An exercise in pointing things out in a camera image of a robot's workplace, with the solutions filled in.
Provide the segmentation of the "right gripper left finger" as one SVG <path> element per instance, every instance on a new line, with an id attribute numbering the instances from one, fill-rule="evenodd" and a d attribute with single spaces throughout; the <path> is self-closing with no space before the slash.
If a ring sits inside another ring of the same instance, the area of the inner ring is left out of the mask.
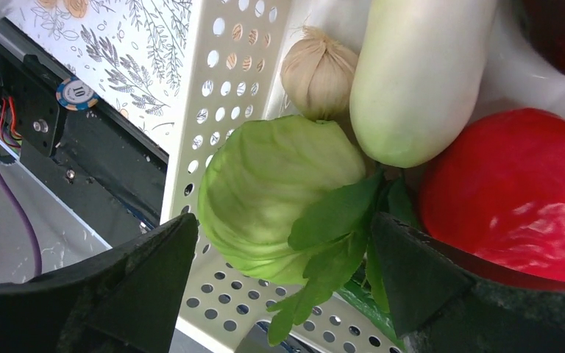
<path id="1" fill-rule="evenodd" d="M 0 352 L 167 352 L 198 239 L 186 213 L 22 284 L 0 284 Z"/>

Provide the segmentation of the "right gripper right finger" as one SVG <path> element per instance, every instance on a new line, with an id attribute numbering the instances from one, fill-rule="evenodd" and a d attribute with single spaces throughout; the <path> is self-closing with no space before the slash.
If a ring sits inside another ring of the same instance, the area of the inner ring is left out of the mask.
<path id="1" fill-rule="evenodd" d="M 490 263 L 388 213 L 371 231 L 409 352 L 565 352 L 565 282 Z"/>

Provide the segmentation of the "green cabbage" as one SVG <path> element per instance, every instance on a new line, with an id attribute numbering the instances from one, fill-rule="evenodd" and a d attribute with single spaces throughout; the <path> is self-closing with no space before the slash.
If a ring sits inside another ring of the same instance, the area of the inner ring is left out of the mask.
<path id="1" fill-rule="evenodd" d="M 206 168 L 197 218 L 211 245 L 243 275 L 302 285 L 308 256 L 288 245 L 294 222 L 330 191 L 365 176 L 360 150 L 334 121 L 300 115 L 248 121 Z"/>

